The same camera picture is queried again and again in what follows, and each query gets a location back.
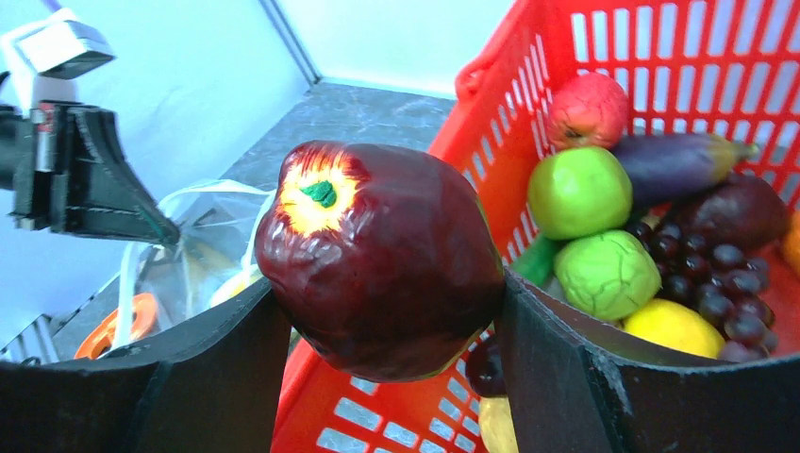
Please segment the dark red plum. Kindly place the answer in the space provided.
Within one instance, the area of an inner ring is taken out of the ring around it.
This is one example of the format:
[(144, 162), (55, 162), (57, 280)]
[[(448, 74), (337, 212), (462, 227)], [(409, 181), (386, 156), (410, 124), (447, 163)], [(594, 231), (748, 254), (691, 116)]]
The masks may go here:
[(300, 335), (373, 382), (439, 374), (503, 306), (505, 269), (474, 188), (406, 147), (295, 146), (254, 248)]

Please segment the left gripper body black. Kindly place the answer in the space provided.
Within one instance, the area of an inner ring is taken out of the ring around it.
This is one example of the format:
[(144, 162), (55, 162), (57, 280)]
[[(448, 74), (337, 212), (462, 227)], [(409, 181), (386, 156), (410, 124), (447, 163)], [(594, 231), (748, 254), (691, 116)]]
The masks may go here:
[(45, 99), (28, 115), (1, 105), (1, 188), (13, 193), (9, 216), (26, 230), (63, 232), (65, 189), (63, 151), (67, 100)]

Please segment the clear dotted zip top bag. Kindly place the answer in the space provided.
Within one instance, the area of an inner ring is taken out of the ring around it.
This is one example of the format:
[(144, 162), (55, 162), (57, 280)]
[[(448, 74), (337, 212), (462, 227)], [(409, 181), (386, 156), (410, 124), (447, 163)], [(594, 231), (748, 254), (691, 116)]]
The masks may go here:
[(133, 297), (150, 293), (161, 333), (215, 308), (260, 280), (257, 223), (275, 194), (231, 179), (202, 182), (167, 195), (158, 208), (180, 230), (176, 245), (129, 243), (119, 273), (118, 317), (110, 349), (131, 342)]

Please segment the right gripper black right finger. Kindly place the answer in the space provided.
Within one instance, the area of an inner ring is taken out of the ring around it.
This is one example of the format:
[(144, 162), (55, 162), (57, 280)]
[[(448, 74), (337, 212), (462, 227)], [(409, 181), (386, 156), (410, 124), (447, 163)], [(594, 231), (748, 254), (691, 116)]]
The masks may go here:
[(515, 273), (497, 320), (523, 452), (795, 452), (799, 358), (726, 363), (629, 335)]

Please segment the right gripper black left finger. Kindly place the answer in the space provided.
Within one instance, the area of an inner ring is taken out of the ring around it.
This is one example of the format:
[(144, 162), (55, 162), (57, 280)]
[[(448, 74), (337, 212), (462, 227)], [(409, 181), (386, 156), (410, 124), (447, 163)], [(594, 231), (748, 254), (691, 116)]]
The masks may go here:
[(1, 365), (5, 452), (266, 452), (290, 325), (267, 280), (91, 360)]

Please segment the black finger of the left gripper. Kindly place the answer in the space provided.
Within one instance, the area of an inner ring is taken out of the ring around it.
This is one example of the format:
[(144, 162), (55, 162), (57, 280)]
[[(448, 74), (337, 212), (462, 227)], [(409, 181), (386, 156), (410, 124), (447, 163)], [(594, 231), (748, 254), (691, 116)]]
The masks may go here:
[(63, 109), (65, 164), (53, 174), (53, 231), (77, 237), (176, 245), (178, 227), (128, 164), (116, 114)]

